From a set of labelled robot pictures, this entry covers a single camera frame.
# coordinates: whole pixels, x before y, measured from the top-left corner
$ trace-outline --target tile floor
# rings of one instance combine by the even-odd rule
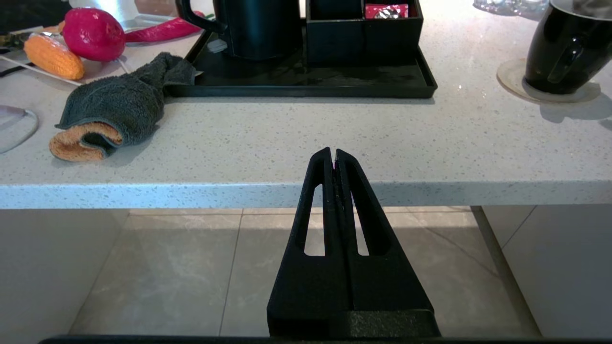
[[[133,210],[71,333],[268,336],[266,305],[294,212]],[[443,335],[539,335],[490,228],[479,228],[481,212],[385,212]],[[321,213],[312,212],[309,255],[323,255]]]

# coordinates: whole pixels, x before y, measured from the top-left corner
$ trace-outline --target beige coaster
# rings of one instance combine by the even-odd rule
[[[538,91],[525,82],[525,59],[504,62],[498,68],[498,81],[503,88],[530,102],[541,103],[583,103],[589,102],[602,92],[598,83],[587,83],[574,94],[558,95]]]

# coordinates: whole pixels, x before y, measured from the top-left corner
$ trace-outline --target black mug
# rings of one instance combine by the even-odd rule
[[[581,2],[550,0],[527,57],[525,81],[533,88],[572,94],[610,61],[612,18],[583,12]]]
[[[215,21],[193,13],[190,0],[176,0],[181,18],[219,34],[230,56],[260,61],[302,46],[299,0],[214,0],[213,5]]]

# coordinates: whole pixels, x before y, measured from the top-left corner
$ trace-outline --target mug handle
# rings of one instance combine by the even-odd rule
[[[548,75],[548,82],[558,84],[565,78],[570,71],[573,63],[584,53],[584,42],[580,37],[573,37],[572,41],[567,45],[561,57],[554,65],[552,72]]]
[[[175,0],[175,3],[179,16],[191,24],[197,25],[206,31],[216,32],[217,34],[222,34],[227,28],[225,24],[202,18],[193,13],[191,0]]]

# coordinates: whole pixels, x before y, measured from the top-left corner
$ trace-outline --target black kettle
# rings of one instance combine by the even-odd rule
[[[302,46],[299,0],[213,0],[216,20],[201,18],[190,0],[176,0],[181,18],[219,34],[230,56],[278,58]]]

